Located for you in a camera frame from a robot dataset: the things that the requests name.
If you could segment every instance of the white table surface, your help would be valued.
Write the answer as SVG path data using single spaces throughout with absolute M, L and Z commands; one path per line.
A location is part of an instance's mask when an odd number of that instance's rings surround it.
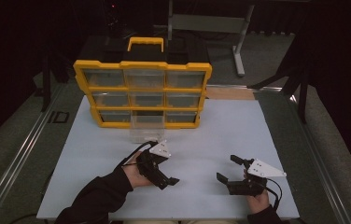
M 199 128 L 165 130 L 165 138 L 172 157 L 160 164 L 160 170 L 180 181 L 164 190 L 155 186 L 135 189 L 110 218 L 246 219 L 245 197 L 229 195 L 217 181 L 217 172 L 230 181 L 243 179 L 244 166 L 231 161 L 231 154 L 283 170 L 258 101 L 206 100 Z M 84 97 L 37 218 L 56 218 L 88 182 L 112 172 L 138 146 L 130 141 L 127 129 L 98 127 Z M 287 178 L 272 179 L 283 190 L 278 215 L 299 217 Z M 268 187 L 280 193 L 275 184 L 268 182 Z

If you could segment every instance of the black sleeve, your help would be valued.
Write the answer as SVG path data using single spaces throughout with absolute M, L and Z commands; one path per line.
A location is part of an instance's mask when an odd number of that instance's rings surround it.
M 128 192 L 133 188 L 123 169 L 94 178 L 77 195 L 73 204 L 65 208 L 57 217 L 55 224 L 71 224 L 97 220 L 107 217 L 120 209 Z
M 247 219 L 250 224 L 282 224 L 283 223 L 271 205 L 266 209 L 258 212 L 257 214 L 248 215 Z

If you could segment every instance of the gray carpet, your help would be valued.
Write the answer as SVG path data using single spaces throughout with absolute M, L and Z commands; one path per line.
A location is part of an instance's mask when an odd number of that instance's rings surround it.
M 292 38 L 293 36 L 284 35 L 270 37 L 248 35 L 242 48 L 245 77 L 236 75 L 229 48 L 237 41 L 237 36 L 208 41 L 213 64 L 213 76 L 209 84 L 245 86 L 264 80 L 275 73 Z M 285 81 L 280 80 L 272 86 L 282 87 Z M 288 181 L 302 219 L 306 223 L 338 223 L 337 215 L 328 200 L 328 193 L 322 187 L 323 180 L 318 175 L 315 158 L 311 155 L 312 146 L 305 137 L 306 130 L 310 130 L 314 145 L 320 153 L 320 158 L 325 162 L 330 176 L 333 177 L 351 219 L 351 157 L 314 89 L 309 89 L 307 125 L 299 123 L 295 116 L 295 108 L 281 94 L 260 91 L 255 95 L 260 101 L 279 157 L 285 170 L 288 171 Z M 68 121 L 53 122 L 52 117 L 48 122 L 49 117 L 45 119 L 45 127 L 0 205 L 0 224 L 37 212 L 47 178 L 60 156 L 82 96 L 82 91 L 78 89 L 73 79 L 59 92 L 58 98 L 49 109 L 48 116 L 52 112 L 68 114 Z M 35 121 L 40 115 L 42 116 L 41 103 L 41 98 L 31 96 L 0 128 L 0 179 L 32 130 Z M 18 223 L 43 223 L 43 221 L 30 217 Z

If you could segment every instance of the yellow handle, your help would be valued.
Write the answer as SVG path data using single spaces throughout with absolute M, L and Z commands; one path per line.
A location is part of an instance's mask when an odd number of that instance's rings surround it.
M 163 52 L 164 43 L 161 37 L 130 37 L 127 51 L 130 51 L 132 44 L 160 44 L 161 52 Z

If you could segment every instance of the yellow storage organizer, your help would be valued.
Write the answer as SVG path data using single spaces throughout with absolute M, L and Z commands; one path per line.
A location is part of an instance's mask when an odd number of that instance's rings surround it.
M 91 115 L 104 128 L 130 128 L 139 116 L 141 122 L 159 118 L 147 122 L 164 121 L 167 129 L 197 128 L 212 72 L 203 43 L 164 46 L 157 37 L 131 37 L 126 43 L 91 36 L 74 68 Z

